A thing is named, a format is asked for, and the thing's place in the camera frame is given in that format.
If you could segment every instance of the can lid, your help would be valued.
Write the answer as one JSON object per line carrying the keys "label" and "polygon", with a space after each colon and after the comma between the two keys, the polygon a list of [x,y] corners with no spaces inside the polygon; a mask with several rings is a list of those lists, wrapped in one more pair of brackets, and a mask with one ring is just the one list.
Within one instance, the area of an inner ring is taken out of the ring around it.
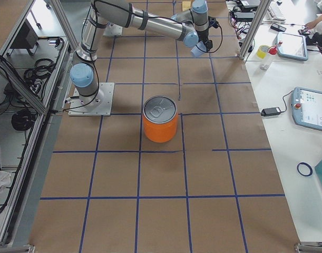
{"label": "can lid", "polygon": [[144,116],[154,123],[167,123],[177,112],[176,104],[165,96],[154,96],[148,99],[143,108]]}

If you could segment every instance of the orange can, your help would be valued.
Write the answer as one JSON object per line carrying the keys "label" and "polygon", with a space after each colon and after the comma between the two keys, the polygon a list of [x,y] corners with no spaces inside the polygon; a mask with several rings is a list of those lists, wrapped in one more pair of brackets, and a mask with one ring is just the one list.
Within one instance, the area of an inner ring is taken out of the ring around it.
{"label": "orange can", "polygon": [[173,100],[165,96],[154,96],[143,106],[143,131],[151,141],[170,141],[177,131],[177,107]]}

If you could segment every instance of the robotic arm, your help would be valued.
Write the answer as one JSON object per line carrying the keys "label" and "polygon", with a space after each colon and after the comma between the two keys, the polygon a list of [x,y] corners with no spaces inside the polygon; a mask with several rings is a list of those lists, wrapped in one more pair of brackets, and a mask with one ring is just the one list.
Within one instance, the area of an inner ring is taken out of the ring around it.
{"label": "robotic arm", "polygon": [[98,44],[108,23],[155,32],[183,41],[187,47],[198,47],[198,43],[201,43],[203,47],[200,46],[199,50],[202,52],[212,49],[212,41],[208,38],[209,28],[219,27],[216,19],[208,16],[206,0],[195,0],[189,10],[171,18],[140,10],[125,0],[91,0],[91,7],[89,22],[82,42],[73,55],[70,72],[80,99],[83,99],[83,105],[78,108],[86,108],[88,111],[93,110],[95,103],[99,104],[103,99],[99,97],[99,84],[94,78],[91,64],[97,59]]}

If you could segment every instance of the power adapter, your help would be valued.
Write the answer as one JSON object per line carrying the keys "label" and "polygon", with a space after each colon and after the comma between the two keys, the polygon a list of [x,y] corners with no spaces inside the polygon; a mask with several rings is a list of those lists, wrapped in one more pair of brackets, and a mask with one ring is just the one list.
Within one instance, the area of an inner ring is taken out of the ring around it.
{"label": "power adapter", "polygon": [[282,111],[279,107],[265,108],[261,111],[260,115],[263,117],[275,116],[281,114]]}

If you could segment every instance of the white desk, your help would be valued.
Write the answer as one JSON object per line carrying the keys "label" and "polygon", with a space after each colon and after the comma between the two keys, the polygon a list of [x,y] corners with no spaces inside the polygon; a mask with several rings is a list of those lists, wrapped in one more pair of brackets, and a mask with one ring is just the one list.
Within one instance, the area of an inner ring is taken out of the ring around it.
{"label": "white desk", "polygon": [[[297,34],[300,29],[300,26],[284,26],[288,33]],[[283,110],[282,96],[297,86],[322,91],[322,56],[319,52],[308,52],[306,62],[277,57],[267,71],[260,70],[256,51],[260,45],[271,45],[277,34],[269,27],[262,25],[258,30],[256,46],[246,67],[259,109],[279,106]],[[285,99],[287,112],[275,118],[263,118],[263,122],[299,239],[319,242],[322,241],[322,187],[315,173],[303,177],[296,166],[307,162],[314,168],[322,159],[322,131],[294,124],[290,96]]]}

